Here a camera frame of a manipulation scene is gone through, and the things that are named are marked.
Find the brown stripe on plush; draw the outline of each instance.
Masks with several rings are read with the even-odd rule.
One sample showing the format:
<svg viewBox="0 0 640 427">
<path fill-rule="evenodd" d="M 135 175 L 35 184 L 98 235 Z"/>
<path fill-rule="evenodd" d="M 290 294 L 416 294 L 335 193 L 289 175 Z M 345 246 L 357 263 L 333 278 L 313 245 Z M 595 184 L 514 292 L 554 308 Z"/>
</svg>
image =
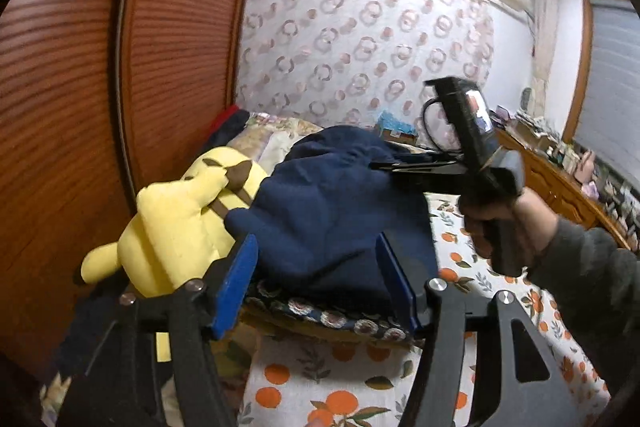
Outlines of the brown stripe on plush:
<svg viewBox="0 0 640 427">
<path fill-rule="evenodd" d="M 231 190 L 231 192 L 236 194 L 239 198 L 240 195 L 238 194 L 238 190 L 243 188 L 244 184 L 249 179 L 249 172 L 251 172 L 251 167 L 253 165 L 254 164 L 251 162 L 251 160 L 245 160 L 243 162 L 240 162 L 238 165 L 234 165 L 226 169 L 226 179 L 229 180 L 226 188 Z"/>
<path fill-rule="evenodd" d="M 213 210 L 220 219 L 225 219 L 226 214 L 228 214 L 229 209 L 226 208 L 224 204 L 220 200 L 213 200 L 211 203 L 207 205 L 211 210 Z"/>
<path fill-rule="evenodd" d="M 222 167 L 222 165 L 220 165 L 212 158 L 203 158 L 202 161 L 207 167 Z"/>
<path fill-rule="evenodd" d="M 254 202 L 254 200 L 252 200 L 251 196 L 244 189 L 244 187 L 240 188 L 237 192 L 234 192 L 234 194 L 238 196 L 238 198 L 240 198 L 242 200 L 242 203 L 244 203 L 246 206 L 251 206 L 251 204 Z"/>
</svg>

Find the metal screw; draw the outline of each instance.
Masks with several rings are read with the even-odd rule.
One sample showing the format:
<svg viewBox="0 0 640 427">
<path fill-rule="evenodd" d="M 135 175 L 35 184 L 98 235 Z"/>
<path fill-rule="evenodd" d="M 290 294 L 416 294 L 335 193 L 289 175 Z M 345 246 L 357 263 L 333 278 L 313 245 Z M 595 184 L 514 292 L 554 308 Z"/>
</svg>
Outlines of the metal screw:
<svg viewBox="0 0 640 427">
<path fill-rule="evenodd" d="M 447 282 L 439 277 L 429 281 L 429 288 L 436 292 L 444 292 L 447 289 Z"/>
<path fill-rule="evenodd" d="M 184 284 L 189 292 L 199 292 L 204 288 L 204 281 L 202 279 L 191 279 Z"/>
<path fill-rule="evenodd" d="M 507 290 L 498 292 L 498 301 L 502 302 L 502 304 L 511 304 L 513 302 L 513 299 L 513 293 L 508 292 Z"/>
<path fill-rule="evenodd" d="M 126 292 L 120 296 L 119 301 L 123 306 L 131 306 L 136 301 L 136 296 L 132 292 Z"/>
</svg>

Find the person's arm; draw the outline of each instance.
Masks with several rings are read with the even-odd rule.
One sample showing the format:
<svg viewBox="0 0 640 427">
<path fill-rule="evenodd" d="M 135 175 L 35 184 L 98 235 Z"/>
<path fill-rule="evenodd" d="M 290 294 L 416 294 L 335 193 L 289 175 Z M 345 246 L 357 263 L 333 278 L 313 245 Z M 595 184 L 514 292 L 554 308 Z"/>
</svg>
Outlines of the person's arm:
<svg viewBox="0 0 640 427">
<path fill-rule="evenodd" d="M 554 295 L 565 326 L 615 393 L 638 355 L 636 256 L 605 230 L 561 218 L 529 279 Z"/>
<path fill-rule="evenodd" d="M 529 279 L 550 291 L 564 324 L 615 393 L 636 359 L 640 263 L 602 229 L 585 230 L 552 211 L 526 189 L 512 205 L 461 201 L 477 252 L 487 257 L 481 221 L 514 219 Z"/>
</svg>

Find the person's hand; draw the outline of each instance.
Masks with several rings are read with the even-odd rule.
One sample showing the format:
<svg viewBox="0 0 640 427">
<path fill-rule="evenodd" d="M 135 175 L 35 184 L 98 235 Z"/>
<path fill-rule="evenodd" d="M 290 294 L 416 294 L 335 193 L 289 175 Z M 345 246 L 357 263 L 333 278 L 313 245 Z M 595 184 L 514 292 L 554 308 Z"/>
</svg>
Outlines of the person's hand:
<svg viewBox="0 0 640 427">
<path fill-rule="evenodd" d="M 461 196 L 458 206 L 465 216 L 465 228 L 471 235 L 476 253 L 485 259 L 491 257 L 492 246 L 484 237 L 484 221 L 513 221 L 526 266 L 532 266 L 536 257 L 543 254 L 558 229 L 558 215 L 527 187 L 515 201 L 480 205 Z"/>
</svg>

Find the wooden window frame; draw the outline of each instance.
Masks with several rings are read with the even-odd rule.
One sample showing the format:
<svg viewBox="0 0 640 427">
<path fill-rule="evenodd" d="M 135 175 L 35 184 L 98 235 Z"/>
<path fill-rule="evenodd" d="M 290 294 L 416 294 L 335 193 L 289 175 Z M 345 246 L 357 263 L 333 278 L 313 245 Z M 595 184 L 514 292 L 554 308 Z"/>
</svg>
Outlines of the wooden window frame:
<svg viewBox="0 0 640 427">
<path fill-rule="evenodd" d="M 571 102 L 569 117 L 567 117 L 562 133 L 562 141 L 571 143 L 575 131 L 578 129 L 578 120 L 584 103 L 584 95 L 587 92 L 587 82 L 591 70 L 591 47 L 593 45 L 593 7 L 591 0 L 582 0 L 582 47 L 580 49 L 580 66 L 578 67 L 578 79 L 575 83 L 574 99 Z"/>
</svg>

